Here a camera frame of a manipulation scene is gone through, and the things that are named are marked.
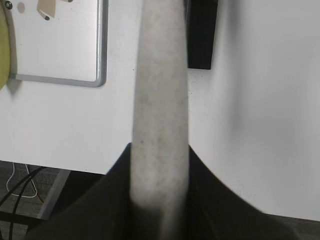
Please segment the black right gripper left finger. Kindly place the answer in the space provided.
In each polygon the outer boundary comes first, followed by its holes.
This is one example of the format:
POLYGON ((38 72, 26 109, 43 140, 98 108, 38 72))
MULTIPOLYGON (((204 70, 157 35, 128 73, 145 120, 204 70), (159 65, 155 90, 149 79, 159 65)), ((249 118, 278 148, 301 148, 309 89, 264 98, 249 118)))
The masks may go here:
POLYGON ((35 227, 27 240, 131 239, 130 157, 128 143, 111 169, 83 196, 35 227))

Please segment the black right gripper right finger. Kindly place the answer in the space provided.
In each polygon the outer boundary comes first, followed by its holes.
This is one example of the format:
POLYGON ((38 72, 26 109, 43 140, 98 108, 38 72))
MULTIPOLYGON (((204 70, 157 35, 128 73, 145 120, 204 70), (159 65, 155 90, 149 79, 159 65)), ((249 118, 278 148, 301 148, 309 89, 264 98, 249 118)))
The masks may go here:
POLYGON ((315 220, 264 213, 221 182, 189 149, 188 240, 318 240, 315 220))

